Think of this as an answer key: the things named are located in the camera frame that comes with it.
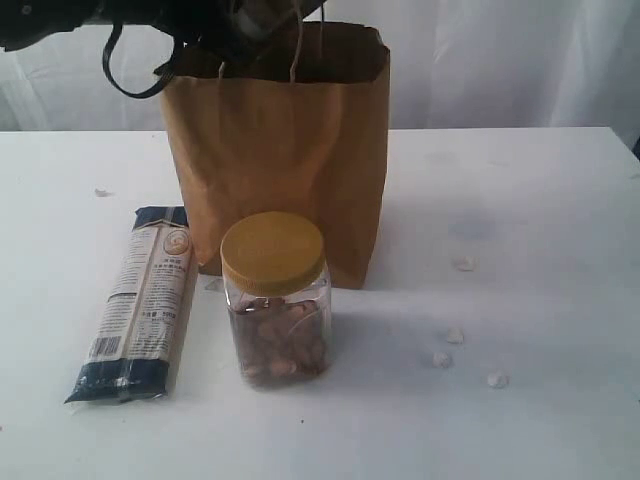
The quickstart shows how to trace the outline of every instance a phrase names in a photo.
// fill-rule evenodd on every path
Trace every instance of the white table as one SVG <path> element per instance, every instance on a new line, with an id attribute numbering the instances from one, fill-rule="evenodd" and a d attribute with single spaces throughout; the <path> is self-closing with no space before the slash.
<path id="1" fill-rule="evenodd" d="M 133 211 L 180 203 L 165 135 L 5 133 L 0 155 L 0 478 L 639 478 L 640 164 L 609 129 L 392 132 L 327 375 L 243 386 L 201 277 L 170 398 L 119 407 L 62 402 Z"/>

